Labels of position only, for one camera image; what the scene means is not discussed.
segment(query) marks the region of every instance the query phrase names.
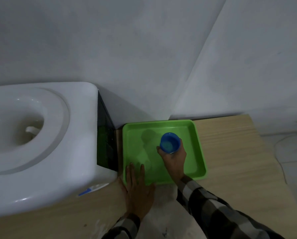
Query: black panel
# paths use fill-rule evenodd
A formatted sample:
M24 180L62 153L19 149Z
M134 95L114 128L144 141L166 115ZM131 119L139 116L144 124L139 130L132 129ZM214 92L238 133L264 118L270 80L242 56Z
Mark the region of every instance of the black panel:
M118 150L115 127L100 92L97 98L97 164L118 171Z

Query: plastic tray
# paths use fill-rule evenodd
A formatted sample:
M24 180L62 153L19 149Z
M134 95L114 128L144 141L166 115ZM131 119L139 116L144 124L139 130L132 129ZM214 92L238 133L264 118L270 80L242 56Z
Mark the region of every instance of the plastic tray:
M170 120L128 123L123 127L123 178L126 183L125 167L130 162L139 173L145 165L145 183L170 184L171 180L162 158L157 153L161 137L166 132L179 136L187 153L184 173L192 179L202 179L207 174L202 148L196 126L192 120Z

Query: left hand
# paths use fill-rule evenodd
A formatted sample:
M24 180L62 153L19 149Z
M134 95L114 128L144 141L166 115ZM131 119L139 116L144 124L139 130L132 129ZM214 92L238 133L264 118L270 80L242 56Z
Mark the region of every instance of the left hand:
M138 181L136 180L134 170L134 165L130 163L130 165L126 167L127 186L125 187L121 178L119 178L119 183L127 207L125 216L133 213L142 221L153 205L155 185L145 185L145 169L143 164L141 165Z

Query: wooden tabletop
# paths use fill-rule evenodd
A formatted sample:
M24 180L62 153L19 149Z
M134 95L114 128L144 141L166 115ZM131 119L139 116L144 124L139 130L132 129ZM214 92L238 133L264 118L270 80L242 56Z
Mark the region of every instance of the wooden tabletop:
M297 204L250 117L194 122L209 169L199 184L285 238L297 238ZM157 187L137 238L164 238L166 230L167 238L201 238L200 228L175 197L174 185ZM114 182L51 207L0 218L0 239L101 238L124 212L122 193Z

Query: shirt sleeve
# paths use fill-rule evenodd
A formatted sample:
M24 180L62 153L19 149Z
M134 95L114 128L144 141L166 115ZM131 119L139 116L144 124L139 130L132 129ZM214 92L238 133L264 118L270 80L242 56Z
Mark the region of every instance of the shirt sleeve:
M177 186L177 201L195 218L208 239L283 238L267 226L234 210L226 201L188 176L184 176Z
M121 217L102 239L135 239L141 221L135 214Z

